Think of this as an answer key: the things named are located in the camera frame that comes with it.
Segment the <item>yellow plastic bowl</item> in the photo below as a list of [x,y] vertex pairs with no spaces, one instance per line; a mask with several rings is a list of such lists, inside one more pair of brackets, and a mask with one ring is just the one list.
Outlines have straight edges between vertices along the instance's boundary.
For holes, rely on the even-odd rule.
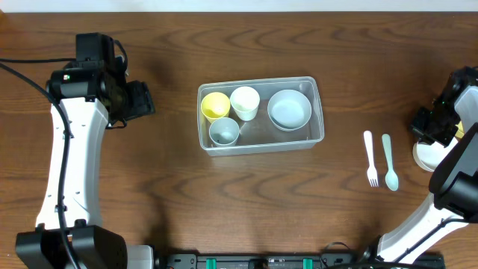
[[462,122],[459,122],[459,123],[456,125],[456,127],[457,127],[457,131],[456,131],[455,137],[456,137],[457,139],[462,139],[463,136],[465,135]]

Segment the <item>cream plastic bowl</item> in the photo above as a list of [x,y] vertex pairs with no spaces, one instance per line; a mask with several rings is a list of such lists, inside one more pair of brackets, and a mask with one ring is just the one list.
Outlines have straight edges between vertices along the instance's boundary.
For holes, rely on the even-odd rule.
[[413,146],[413,158],[419,167],[426,171],[434,172],[436,167],[444,160],[457,143],[458,140],[456,138],[451,140],[449,146],[443,146],[438,142],[434,142],[432,145],[417,142]]

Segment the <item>white plastic fork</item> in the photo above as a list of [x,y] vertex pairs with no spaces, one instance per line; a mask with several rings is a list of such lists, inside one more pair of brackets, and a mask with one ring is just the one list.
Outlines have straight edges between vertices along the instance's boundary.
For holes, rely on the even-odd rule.
[[367,178],[371,187],[378,187],[378,173],[375,167],[374,154],[373,154],[373,135],[371,131],[364,131],[363,133],[364,145],[367,153],[367,159],[369,167],[367,169]]

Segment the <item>yellow plastic cup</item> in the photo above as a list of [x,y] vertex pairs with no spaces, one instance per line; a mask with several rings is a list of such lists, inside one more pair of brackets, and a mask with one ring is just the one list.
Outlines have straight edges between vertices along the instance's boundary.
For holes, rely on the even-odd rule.
[[209,123],[228,117],[231,108],[229,97],[221,92],[213,92],[206,95],[200,105],[202,114]]

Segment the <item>grey plastic cup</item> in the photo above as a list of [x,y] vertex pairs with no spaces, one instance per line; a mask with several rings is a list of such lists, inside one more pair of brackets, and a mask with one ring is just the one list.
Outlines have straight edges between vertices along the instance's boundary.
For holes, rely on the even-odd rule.
[[228,117],[215,120],[209,128],[209,137],[216,146],[234,146],[239,136],[238,123]]

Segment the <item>cream plastic cup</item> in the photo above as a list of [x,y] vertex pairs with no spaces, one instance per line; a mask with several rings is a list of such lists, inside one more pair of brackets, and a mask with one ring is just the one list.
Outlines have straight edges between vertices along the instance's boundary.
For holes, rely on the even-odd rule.
[[247,86],[236,88],[230,96],[231,106],[243,121],[250,121],[255,118],[260,101],[258,92]]

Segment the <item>grey plastic bowl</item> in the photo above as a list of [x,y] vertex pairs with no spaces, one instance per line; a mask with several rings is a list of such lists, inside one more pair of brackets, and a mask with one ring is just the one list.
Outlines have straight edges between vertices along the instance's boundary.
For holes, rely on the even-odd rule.
[[276,128],[292,132],[308,123],[312,107],[303,93],[297,90],[280,90],[270,98],[267,113]]

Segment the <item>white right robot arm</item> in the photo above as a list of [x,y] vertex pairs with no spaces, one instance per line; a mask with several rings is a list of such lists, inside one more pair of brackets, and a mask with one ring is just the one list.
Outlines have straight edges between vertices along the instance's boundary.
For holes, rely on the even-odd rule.
[[477,68],[452,72],[432,109],[422,107],[410,125],[420,142],[450,149],[429,181],[420,207],[379,237],[365,257],[403,267],[451,232],[477,222]]

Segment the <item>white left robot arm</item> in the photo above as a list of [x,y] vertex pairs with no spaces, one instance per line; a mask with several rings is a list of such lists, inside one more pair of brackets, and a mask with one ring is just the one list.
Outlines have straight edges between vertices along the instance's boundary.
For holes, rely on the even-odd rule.
[[127,81],[119,41],[79,34],[75,48],[44,90],[52,104],[49,180],[35,229],[17,235],[16,254],[28,268],[153,268],[153,249],[105,229],[99,207],[104,133],[153,114],[152,97],[145,83]]

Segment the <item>clear plastic container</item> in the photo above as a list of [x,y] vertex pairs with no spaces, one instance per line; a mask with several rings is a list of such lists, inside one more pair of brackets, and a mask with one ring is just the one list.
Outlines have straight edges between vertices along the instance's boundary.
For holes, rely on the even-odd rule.
[[[229,97],[242,86],[254,88],[261,101],[253,120],[243,121],[231,106],[228,118],[235,120],[240,128],[240,136],[234,146],[216,146],[209,137],[209,123],[202,114],[202,99],[213,92],[221,92]],[[297,90],[311,102],[311,119],[301,129],[284,132],[276,128],[267,113],[270,98],[280,90]],[[263,78],[243,81],[227,81],[203,84],[197,94],[197,122],[200,146],[210,156],[241,155],[253,153],[291,151],[310,149],[325,137],[323,110],[316,81],[310,76],[288,78]]]

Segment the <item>mint green plastic spoon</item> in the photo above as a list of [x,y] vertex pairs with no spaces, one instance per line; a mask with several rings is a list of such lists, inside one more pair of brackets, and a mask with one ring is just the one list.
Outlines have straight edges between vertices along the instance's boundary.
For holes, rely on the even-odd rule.
[[388,167],[388,171],[385,174],[385,184],[391,191],[397,191],[399,187],[399,179],[394,171],[391,137],[389,134],[382,135],[382,145]]

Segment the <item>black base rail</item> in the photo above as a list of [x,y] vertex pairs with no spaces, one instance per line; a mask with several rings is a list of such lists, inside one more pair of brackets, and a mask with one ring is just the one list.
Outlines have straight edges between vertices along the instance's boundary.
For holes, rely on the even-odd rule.
[[332,251],[316,255],[199,255],[179,253],[159,256],[154,269],[328,269],[328,268],[430,268],[445,269],[444,257],[422,255],[410,265],[360,261],[352,251]]

